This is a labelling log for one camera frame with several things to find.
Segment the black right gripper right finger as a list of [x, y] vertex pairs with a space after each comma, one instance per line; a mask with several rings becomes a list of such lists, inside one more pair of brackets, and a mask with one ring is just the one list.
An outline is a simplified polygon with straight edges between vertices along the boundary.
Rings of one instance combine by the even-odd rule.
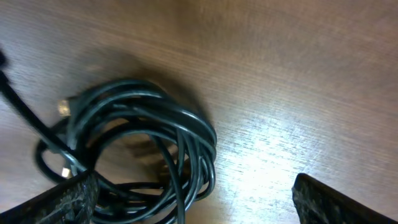
[[292, 200], [301, 224], [397, 224], [304, 173], [295, 179]]

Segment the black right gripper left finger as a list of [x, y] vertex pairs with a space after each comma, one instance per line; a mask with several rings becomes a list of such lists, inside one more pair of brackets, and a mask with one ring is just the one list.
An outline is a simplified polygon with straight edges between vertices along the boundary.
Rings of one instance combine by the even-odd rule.
[[99, 197], [96, 174], [87, 170], [1, 213], [1, 224], [89, 223]]

